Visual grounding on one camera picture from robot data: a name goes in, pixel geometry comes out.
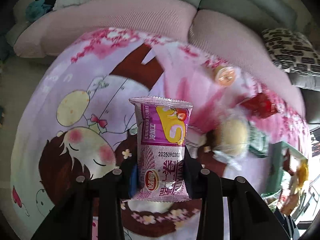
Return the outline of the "black white patterned pillow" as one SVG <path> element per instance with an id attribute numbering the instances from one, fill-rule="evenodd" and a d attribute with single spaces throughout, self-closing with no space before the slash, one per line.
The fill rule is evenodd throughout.
<path id="1" fill-rule="evenodd" d="M 319 76 L 319 53 L 303 34 L 276 28 L 265 29 L 262 36 L 277 68 L 287 73 Z"/>

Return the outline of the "yellow cake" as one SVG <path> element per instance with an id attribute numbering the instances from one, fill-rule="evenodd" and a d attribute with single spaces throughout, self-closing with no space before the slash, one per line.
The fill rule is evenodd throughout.
<path id="1" fill-rule="evenodd" d="M 296 171 L 298 178 L 298 187 L 301 189 L 304 182 L 308 180 L 309 177 L 309 166 L 307 160 L 302 160 Z"/>

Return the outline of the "orange jelly cup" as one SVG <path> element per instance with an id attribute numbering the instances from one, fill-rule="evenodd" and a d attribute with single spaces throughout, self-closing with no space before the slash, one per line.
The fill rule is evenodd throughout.
<path id="1" fill-rule="evenodd" d="M 231 86 L 236 80 L 236 72 L 233 67 L 217 66 L 213 71 L 215 83 L 220 86 Z"/>

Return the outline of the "green white biscuit pack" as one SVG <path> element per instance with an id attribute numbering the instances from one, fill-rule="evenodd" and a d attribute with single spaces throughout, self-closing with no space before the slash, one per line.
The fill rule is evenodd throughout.
<path id="1" fill-rule="evenodd" d="M 268 156 L 268 148 L 268 136 L 256 127 L 250 126 L 249 151 L 258 158 L 266 158 Z"/>

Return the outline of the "round white bun in wrapper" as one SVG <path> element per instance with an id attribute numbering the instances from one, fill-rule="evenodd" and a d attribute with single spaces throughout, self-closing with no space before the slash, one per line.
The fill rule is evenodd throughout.
<path id="1" fill-rule="evenodd" d="M 248 122 L 241 118 L 231 116 L 222 120 L 213 132 L 213 158 L 236 167 L 247 154 L 249 132 Z"/>

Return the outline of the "teal rimmed white tray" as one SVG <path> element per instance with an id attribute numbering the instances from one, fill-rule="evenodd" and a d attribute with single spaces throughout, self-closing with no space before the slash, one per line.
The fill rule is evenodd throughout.
<path id="1" fill-rule="evenodd" d="M 296 171 L 300 162 L 308 162 L 308 158 L 286 142 L 274 144 L 272 150 L 270 175 L 261 197 L 272 211 L 278 209 L 297 220 L 304 213 L 308 180 L 300 189 Z"/>

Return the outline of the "pink cake roll packet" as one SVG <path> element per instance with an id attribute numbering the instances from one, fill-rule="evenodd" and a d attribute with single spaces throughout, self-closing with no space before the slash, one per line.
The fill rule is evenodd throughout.
<path id="1" fill-rule="evenodd" d="M 185 138 L 193 105 L 182 100 L 145 96 L 131 98 L 135 107 L 137 172 L 135 200 L 185 202 Z"/>

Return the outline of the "shiny red snack bag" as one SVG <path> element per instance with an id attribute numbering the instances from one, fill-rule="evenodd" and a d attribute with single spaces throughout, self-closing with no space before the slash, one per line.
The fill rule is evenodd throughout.
<path id="1" fill-rule="evenodd" d="M 254 97 L 245 99 L 240 103 L 240 106 L 261 119 L 269 118 L 278 113 L 276 104 L 264 93 L 258 93 Z"/>

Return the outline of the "pink cartoon printed tablecloth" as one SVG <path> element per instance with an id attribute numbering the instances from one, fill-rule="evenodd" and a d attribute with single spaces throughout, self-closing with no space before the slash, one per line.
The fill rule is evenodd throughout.
<path id="1" fill-rule="evenodd" d="M 217 66 L 233 67 L 236 80 L 215 83 Z M 12 201 L 30 238 L 78 178 L 102 177 L 135 155 L 137 124 L 130 99 L 159 96 L 193 104 L 185 143 L 192 157 L 234 177 L 213 158 L 222 115 L 264 93 L 278 113 L 246 120 L 268 136 L 311 154 L 309 127 L 292 106 L 251 73 L 195 46 L 119 28 L 86 33 L 46 71 L 18 124 L 11 156 Z"/>

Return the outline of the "grey satin pillow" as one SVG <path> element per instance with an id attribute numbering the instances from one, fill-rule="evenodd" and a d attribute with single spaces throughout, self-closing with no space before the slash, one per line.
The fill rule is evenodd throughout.
<path id="1" fill-rule="evenodd" d="M 296 73 L 288 74 L 291 84 L 301 89 L 309 89 L 320 91 L 320 77 L 319 76 L 303 76 Z"/>

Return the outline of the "pink knitted seat cover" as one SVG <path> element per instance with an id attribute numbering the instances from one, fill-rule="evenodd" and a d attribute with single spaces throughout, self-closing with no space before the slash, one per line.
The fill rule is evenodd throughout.
<path id="1" fill-rule="evenodd" d="M 82 34 L 103 27 L 163 35 L 218 55 L 251 73 L 305 115 L 300 89 L 272 63 L 255 31 L 225 14 L 196 10 L 180 0 L 92 0 L 53 11 L 21 33 L 14 52 L 25 58 L 57 56 Z"/>

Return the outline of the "teal cloth on sofa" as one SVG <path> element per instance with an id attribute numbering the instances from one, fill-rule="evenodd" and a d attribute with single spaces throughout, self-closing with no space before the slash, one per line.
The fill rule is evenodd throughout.
<path id="1" fill-rule="evenodd" d="M 35 22 L 46 13 L 52 10 L 52 5 L 49 5 L 45 0 L 37 0 L 31 2 L 25 9 L 25 19 L 28 22 Z"/>

